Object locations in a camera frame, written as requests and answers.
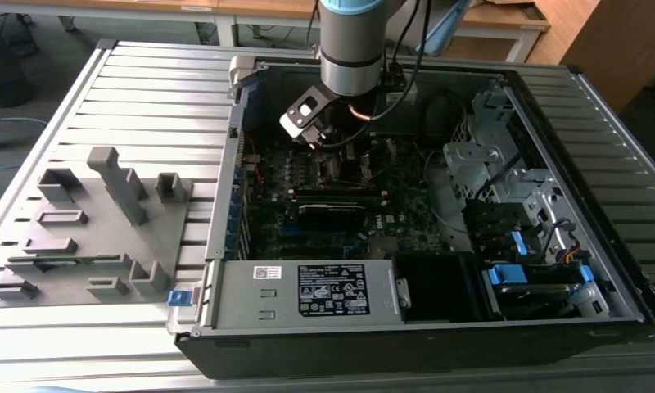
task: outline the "red wire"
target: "red wire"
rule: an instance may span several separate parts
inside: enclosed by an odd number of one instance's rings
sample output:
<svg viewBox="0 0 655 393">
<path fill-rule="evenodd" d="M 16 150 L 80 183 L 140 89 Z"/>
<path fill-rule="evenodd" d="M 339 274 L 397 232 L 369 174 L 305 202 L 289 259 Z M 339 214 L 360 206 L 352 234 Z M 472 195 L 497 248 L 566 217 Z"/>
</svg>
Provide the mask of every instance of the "red wire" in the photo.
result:
<svg viewBox="0 0 655 393">
<path fill-rule="evenodd" d="M 256 156 L 257 150 L 254 149 L 254 141 L 252 141 L 252 138 L 248 138 L 248 141 L 249 141 L 249 147 L 252 147 L 252 155 Z M 260 184 L 264 184 L 264 178 L 261 178 L 261 174 L 260 174 L 260 163 L 259 162 L 254 163 L 254 175 L 257 177 L 257 182 L 260 182 Z"/>
</svg>

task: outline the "gray 3d printed holder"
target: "gray 3d printed holder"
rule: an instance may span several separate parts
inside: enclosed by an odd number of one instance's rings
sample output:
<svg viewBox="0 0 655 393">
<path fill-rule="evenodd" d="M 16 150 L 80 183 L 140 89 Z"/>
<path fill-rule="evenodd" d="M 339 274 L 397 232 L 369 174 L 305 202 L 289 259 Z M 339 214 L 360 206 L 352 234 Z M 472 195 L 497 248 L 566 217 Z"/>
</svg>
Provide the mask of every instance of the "gray 3d printed holder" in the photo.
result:
<svg viewBox="0 0 655 393">
<path fill-rule="evenodd" d="M 192 182 L 138 179 L 113 147 L 86 160 L 100 178 L 48 169 L 20 255 L 8 258 L 0 307 L 162 301 L 174 277 Z"/>
</svg>

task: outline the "wooden desk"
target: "wooden desk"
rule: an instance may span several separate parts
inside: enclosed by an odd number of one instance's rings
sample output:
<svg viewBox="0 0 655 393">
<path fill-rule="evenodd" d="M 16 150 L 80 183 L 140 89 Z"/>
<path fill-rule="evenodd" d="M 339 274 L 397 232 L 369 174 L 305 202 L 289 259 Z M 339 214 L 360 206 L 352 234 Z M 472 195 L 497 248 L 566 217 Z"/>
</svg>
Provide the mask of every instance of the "wooden desk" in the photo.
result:
<svg viewBox="0 0 655 393">
<path fill-rule="evenodd" d="M 307 27 L 313 0 L 218 0 L 216 21 L 220 44 L 234 46 L 234 25 Z M 516 5 L 481 4 L 468 10 L 455 35 L 513 41 L 504 61 L 523 62 L 538 36 L 550 28 L 547 20 L 532 19 Z"/>
<path fill-rule="evenodd" d="M 0 0 L 0 12 L 214 23 L 222 46 L 236 46 L 237 25 L 307 27 L 315 0 Z M 481 4 L 465 13 L 456 36 L 513 41 L 505 61 L 524 61 L 550 28 L 518 6 Z"/>
</svg>

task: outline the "barcode sticker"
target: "barcode sticker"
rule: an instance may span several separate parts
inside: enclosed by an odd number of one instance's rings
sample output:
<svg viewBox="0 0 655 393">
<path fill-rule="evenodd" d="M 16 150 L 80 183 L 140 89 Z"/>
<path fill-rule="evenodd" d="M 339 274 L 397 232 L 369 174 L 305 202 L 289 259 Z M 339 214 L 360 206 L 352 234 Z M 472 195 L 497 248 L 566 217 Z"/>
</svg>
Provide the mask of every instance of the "barcode sticker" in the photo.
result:
<svg viewBox="0 0 655 393">
<path fill-rule="evenodd" d="M 254 266 L 252 278 L 254 280 L 280 280 L 281 279 L 281 267 L 280 266 Z"/>
</svg>

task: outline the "white label sticker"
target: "white label sticker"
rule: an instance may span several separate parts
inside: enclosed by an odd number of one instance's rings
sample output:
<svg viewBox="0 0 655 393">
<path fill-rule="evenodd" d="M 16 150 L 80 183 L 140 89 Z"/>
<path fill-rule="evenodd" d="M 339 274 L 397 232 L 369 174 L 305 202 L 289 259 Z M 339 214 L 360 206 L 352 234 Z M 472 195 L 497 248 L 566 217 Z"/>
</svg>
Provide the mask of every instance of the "white label sticker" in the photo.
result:
<svg viewBox="0 0 655 393">
<path fill-rule="evenodd" d="M 252 273 L 254 280 L 279 280 L 281 278 L 280 266 L 254 266 Z"/>
<path fill-rule="evenodd" d="M 210 7 L 192 7 L 192 6 L 181 6 L 182 11 L 201 11 L 210 12 L 213 9 Z"/>
</svg>

